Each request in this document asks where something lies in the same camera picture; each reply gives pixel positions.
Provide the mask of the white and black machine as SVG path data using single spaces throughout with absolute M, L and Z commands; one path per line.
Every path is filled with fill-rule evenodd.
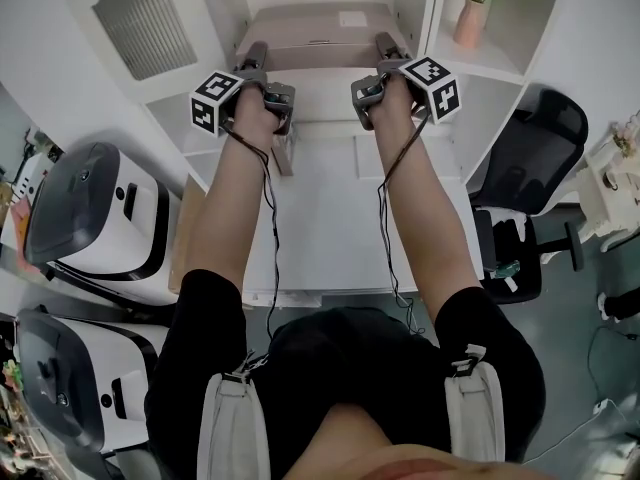
M 148 450 L 144 399 L 167 330 L 25 309 L 16 319 L 23 396 L 93 480 L 164 480 Z
M 23 253 L 113 301 L 167 306 L 181 200 L 108 142 L 77 146 L 38 188 Z

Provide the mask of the white desk with shelves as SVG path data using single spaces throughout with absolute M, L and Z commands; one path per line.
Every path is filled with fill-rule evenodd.
M 443 154 L 435 139 L 425 135 L 426 127 L 422 133 L 425 145 L 463 223 L 469 251 L 478 257 L 480 247 L 468 191 L 481 164 L 468 182 L 447 177 Z M 263 210 L 260 215 L 245 290 L 380 292 L 388 290 L 391 275 L 398 277 L 403 290 L 413 290 L 402 250 L 395 248 L 392 260 L 385 257 L 377 198 L 383 172 L 373 135 L 363 129 L 366 157 L 359 160 L 356 148 L 343 138 L 300 139 L 294 112 L 292 130 L 293 173 L 274 179 L 278 210 Z M 213 158 L 214 174 L 222 140 L 204 133 L 219 144 Z M 207 186 L 213 174 L 207 182 L 191 175 L 198 184 Z

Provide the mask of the pink flower bunch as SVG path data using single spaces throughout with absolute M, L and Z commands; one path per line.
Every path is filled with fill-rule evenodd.
M 613 128 L 613 141 L 623 158 L 633 158 L 638 153 L 638 137 L 640 125 L 631 122 L 625 125 L 618 123 Z

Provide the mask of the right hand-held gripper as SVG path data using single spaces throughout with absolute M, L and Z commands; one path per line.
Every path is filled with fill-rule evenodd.
M 413 115 L 439 124 L 459 111 L 458 78 L 428 56 L 409 59 L 388 32 L 375 36 L 380 62 L 375 75 L 351 84 L 352 104 L 364 129 L 373 129 L 369 111 L 384 99 L 393 75 L 402 75 L 416 107 Z

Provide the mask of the person's black shirt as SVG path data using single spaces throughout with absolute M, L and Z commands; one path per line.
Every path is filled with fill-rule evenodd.
M 486 350 L 499 378 L 506 457 L 520 461 L 546 405 L 532 348 L 479 287 L 452 295 L 435 322 L 436 340 L 414 335 L 376 308 L 334 308 L 288 322 L 254 369 L 271 474 L 281 480 L 328 411 L 356 405 L 395 445 L 449 451 L 444 381 L 469 345 Z M 173 480 L 196 480 L 196 455 L 210 379 L 235 371 L 247 355 L 238 289 L 206 270 L 182 282 L 173 323 L 145 398 L 150 446 Z

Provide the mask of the person's left forearm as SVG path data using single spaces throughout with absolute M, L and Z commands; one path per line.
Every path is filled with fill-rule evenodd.
M 185 268 L 214 272 L 243 289 L 264 185 L 266 152 L 279 121 L 267 111 L 261 91 L 242 89 L 232 134 L 222 149 L 213 182 L 192 226 Z

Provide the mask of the brown cardboard box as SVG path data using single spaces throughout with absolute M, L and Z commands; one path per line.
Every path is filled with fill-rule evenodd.
M 205 197 L 205 190 L 193 177 L 189 176 L 184 187 L 172 246 L 168 288 L 173 294 L 179 293 L 182 279 L 186 273 L 185 262 L 190 233 Z

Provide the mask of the ribbed glass cabinet door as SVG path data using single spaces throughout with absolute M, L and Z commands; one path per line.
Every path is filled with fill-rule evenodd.
M 173 0 L 92 0 L 91 9 L 136 81 L 197 61 Z

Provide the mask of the pink vase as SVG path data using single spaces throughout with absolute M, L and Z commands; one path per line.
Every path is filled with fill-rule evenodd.
M 456 22 L 454 42 L 463 48 L 475 49 L 483 37 L 490 8 L 490 0 L 465 0 Z

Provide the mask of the person's right forearm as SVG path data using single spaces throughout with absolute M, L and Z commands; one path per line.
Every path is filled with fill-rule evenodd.
M 370 110 L 396 228 L 431 320 L 462 289 L 478 287 L 464 228 L 411 118 L 406 79 L 392 76 Z

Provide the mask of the black office chair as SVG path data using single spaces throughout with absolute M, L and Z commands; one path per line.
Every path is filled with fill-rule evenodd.
M 500 305 L 537 298 L 542 290 L 544 254 L 567 251 L 572 267 L 584 266 L 576 226 L 564 224 L 564 235 L 542 243 L 533 218 L 581 158 L 588 119 L 572 99 L 550 88 L 539 93 L 532 111 L 517 109 L 488 156 L 480 189 L 470 196 L 483 264 L 482 286 Z M 512 278 L 493 279 L 500 264 L 518 260 Z

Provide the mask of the white vanity dresser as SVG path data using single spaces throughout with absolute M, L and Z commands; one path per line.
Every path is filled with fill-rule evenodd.
M 627 121 L 640 125 L 640 110 Z M 613 124 L 608 136 L 585 155 L 587 181 L 580 195 L 586 218 L 586 237 L 603 240 L 603 253 L 640 233 L 640 136 L 638 153 L 623 158 L 613 141 Z

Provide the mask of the white shelving cabinet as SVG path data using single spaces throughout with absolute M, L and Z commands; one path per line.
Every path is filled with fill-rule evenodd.
M 454 42 L 465 0 L 173 0 L 197 61 L 136 81 L 91 9 L 92 0 L 66 0 L 73 18 L 103 67 L 124 95 L 157 129 L 165 151 L 198 181 L 212 177 L 217 141 L 193 128 L 189 94 L 209 73 L 230 69 L 256 14 L 295 4 L 367 2 L 388 6 L 413 57 L 428 55 L 460 83 L 461 107 L 428 125 L 444 157 L 447 177 L 468 182 L 489 153 L 531 80 L 561 0 L 492 0 L 483 37 L 475 49 Z M 374 68 L 267 71 L 296 90 L 294 127 L 300 139 L 343 138 L 364 160 L 364 132 L 351 103 L 351 83 Z

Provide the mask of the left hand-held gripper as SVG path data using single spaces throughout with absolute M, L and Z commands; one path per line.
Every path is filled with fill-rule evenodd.
M 289 133 L 295 101 L 295 88 L 279 82 L 269 82 L 265 71 L 268 45 L 255 41 L 242 61 L 242 69 L 232 73 L 212 72 L 190 94 L 190 122 L 214 138 L 226 132 L 235 120 L 237 101 L 245 86 L 261 91 L 265 109 L 279 120 L 276 135 Z

